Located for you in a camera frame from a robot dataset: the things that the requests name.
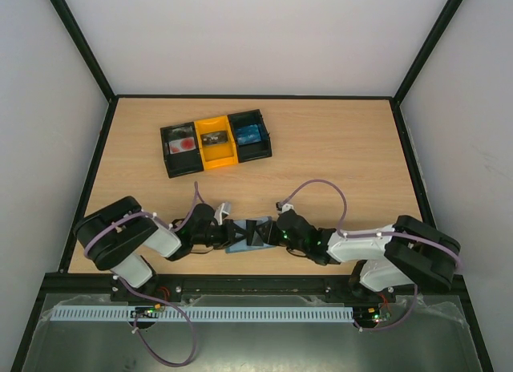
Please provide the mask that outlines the teal card holder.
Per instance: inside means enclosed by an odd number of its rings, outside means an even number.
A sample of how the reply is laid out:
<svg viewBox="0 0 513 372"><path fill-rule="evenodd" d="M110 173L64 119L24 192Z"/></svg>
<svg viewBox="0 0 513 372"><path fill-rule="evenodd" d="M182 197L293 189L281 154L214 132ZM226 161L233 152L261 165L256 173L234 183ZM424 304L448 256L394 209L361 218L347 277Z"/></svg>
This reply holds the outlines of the teal card holder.
<svg viewBox="0 0 513 372"><path fill-rule="evenodd" d="M272 218L270 216L264 216L256 219L250 219L250 220L271 220ZM247 245L247 241L241 241L236 244L231 244L229 247L225 249L225 252L227 254L234 254L234 253L246 253L256 250L262 250L262 249L271 249L271 245L266 245L264 247L249 247Z"/></svg>

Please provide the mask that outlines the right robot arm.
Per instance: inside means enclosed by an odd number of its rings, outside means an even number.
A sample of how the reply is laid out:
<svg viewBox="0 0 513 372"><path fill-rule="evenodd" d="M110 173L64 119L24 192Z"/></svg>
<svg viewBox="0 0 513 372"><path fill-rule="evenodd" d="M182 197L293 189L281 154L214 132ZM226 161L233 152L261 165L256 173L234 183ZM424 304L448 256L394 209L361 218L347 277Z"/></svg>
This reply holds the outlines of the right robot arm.
<svg viewBox="0 0 513 372"><path fill-rule="evenodd" d="M316 228L291 209L250 232L265 245L300 252L317 265L356 261L349 291L359 301L402 285L446 293L462 266L454 238L407 215L381 228L338 232Z"/></svg>

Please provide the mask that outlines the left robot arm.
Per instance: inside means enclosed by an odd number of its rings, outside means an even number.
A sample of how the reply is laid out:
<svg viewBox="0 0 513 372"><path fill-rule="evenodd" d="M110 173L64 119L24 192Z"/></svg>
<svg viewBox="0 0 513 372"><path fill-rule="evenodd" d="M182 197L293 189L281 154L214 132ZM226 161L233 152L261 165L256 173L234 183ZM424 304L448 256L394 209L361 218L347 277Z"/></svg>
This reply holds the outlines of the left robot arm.
<svg viewBox="0 0 513 372"><path fill-rule="evenodd" d="M221 250L249 239L248 231L228 218L228 203L214 209L195 202L184 219L164 223L146 212L132 196L85 216L73 228L83 247L83 255L100 271L110 271L139 289L150 281L154 269L141 255L139 247L149 248L169 261L177 261L196 245Z"/></svg>

